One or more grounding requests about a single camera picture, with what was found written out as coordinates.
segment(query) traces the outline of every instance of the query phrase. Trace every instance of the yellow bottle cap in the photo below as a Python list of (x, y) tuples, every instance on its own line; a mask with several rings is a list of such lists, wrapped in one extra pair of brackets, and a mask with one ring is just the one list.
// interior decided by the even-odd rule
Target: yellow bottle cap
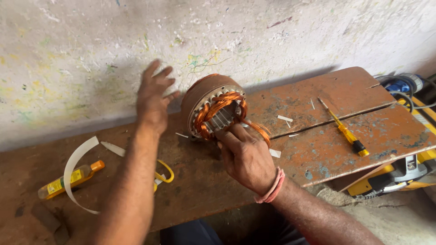
[(103, 161), (101, 161), (101, 160), (98, 160), (95, 163), (91, 164), (91, 169), (94, 172), (98, 171), (98, 170), (100, 170), (100, 169), (102, 169), (104, 167), (105, 167), (105, 163)]

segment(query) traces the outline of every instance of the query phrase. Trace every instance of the paint-splattered wall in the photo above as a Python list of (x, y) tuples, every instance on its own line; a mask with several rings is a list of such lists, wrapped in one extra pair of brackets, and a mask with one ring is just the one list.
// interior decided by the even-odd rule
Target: paint-splattered wall
[(436, 2), (1, 1), (0, 150), (135, 115), (154, 58), (175, 88), (221, 73), (248, 87), (317, 69), (435, 72)]

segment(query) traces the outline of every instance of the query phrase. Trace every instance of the tester screwdriver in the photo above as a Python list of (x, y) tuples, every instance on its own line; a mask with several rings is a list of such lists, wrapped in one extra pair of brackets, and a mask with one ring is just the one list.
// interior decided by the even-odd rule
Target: tester screwdriver
[(365, 146), (354, 136), (354, 134), (345, 127), (341, 121), (333, 114), (333, 112), (327, 107), (327, 105), (324, 103), (324, 101), (318, 97), (318, 99), (321, 101), (321, 103), (324, 105), (326, 110), (330, 113), (330, 115), (333, 117), (334, 121), (337, 123), (339, 130), (344, 133), (347, 140), (350, 142), (350, 144), (353, 146), (353, 148), (359, 152), (359, 155), (361, 157), (365, 157), (369, 155), (369, 152), (366, 150)]

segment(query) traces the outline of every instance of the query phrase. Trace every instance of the copper winding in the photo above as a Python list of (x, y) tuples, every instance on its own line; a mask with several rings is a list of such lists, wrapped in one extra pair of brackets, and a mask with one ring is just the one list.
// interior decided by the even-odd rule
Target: copper winding
[[(202, 80), (209, 78), (211, 76), (216, 76), (216, 75), (219, 75), (219, 74), (210, 74), (204, 78), (201, 78), (200, 80), (196, 81), (189, 88), (189, 90), (191, 88), (193, 88), (196, 84), (201, 82)], [(245, 120), (245, 117), (247, 116), (247, 111), (248, 111), (247, 102), (245, 102), (244, 97), (239, 92), (227, 92), (227, 93), (219, 95), (218, 97), (213, 97), (212, 101), (214, 101), (215, 103), (213, 103), (212, 105), (210, 105), (209, 103), (205, 103), (204, 107), (198, 112), (198, 115), (195, 117), (194, 128), (197, 130), (197, 132), (204, 139), (206, 139), (206, 140), (213, 139), (214, 136), (209, 133), (209, 130), (207, 129), (207, 126), (205, 123), (208, 122), (210, 119), (212, 119), (212, 117), (215, 116), (215, 114), (219, 110), (221, 110), (222, 108), (224, 108), (227, 105), (230, 105), (234, 100), (240, 101), (239, 107), (241, 109), (241, 115), (238, 115), (236, 112), (233, 112), (235, 115), (235, 117), (233, 118), (233, 121), (230, 123), (229, 126), (225, 127), (223, 130), (226, 131), (231, 125), (233, 125), (235, 123), (240, 123), (240, 122), (245, 123), (248, 126), (252, 127), (254, 130), (256, 130), (257, 132), (259, 132), (269, 147), (269, 145), (270, 145), (269, 136), (268, 136), (267, 132), (265, 132), (265, 130), (268, 131), (269, 133), (271, 133), (271, 132), (265, 126), (263, 126), (261, 124), (254, 123), (254, 122), (248, 122), (247, 120)]]

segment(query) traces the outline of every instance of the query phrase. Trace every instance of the oil bottle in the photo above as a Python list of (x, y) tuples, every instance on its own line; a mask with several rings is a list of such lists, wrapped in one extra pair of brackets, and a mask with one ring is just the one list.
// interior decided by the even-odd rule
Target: oil bottle
[[(89, 180), (96, 171), (105, 167), (103, 161), (99, 160), (91, 165), (83, 165), (73, 170), (71, 174), (71, 187)], [(50, 199), (65, 191), (64, 177), (52, 181), (38, 190), (39, 199)]]

